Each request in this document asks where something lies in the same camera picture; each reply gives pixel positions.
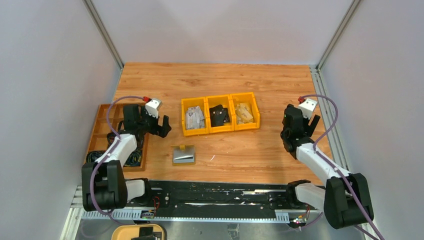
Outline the yellow leather card holder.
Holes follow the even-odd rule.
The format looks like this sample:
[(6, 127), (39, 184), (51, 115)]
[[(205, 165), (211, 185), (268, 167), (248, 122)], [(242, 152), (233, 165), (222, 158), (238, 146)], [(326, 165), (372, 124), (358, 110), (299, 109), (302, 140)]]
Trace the yellow leather card holder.
[(174, 166), (194, 165), (196, 163), (196, 148), (194, 145), (172, 146), (172, 164)]

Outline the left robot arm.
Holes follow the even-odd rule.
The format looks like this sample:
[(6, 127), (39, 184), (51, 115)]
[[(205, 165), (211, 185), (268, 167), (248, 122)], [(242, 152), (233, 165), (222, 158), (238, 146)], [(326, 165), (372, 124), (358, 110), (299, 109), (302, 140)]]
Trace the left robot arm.
[(133, 152), (143, 148), (146, 134), (165, 138), (171, 131), (168, 116), (165, 115), (159, 124), (160, 107), (157, 99), (144, 105), (123, 107), (123, 120), (107, 136), (108, 149), (96, 160), (82, 166), (82, 204), (86, 211), (108, 214), (124, 208), (131, 201), (142, 206), (154, 201), (149, 180), (126, 180), (124, 165)]

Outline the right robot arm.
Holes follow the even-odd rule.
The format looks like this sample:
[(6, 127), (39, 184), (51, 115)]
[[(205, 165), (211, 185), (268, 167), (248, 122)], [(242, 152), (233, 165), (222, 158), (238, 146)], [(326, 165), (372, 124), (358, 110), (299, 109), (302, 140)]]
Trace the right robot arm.
[(311, 136), (320, 116), (312, 116), (314, 107), (288, 104), (282, 120), (280, 137), (284, 149), (305, 164), (324, 184), (320, 188), (309, 180), (287, 185), (287, 202), (292, 207), (308, 204), (325, 215), (329, 225), (341, 229), (374, 219), (368, 181), (361, 173), (351, 173), (329, 160)]

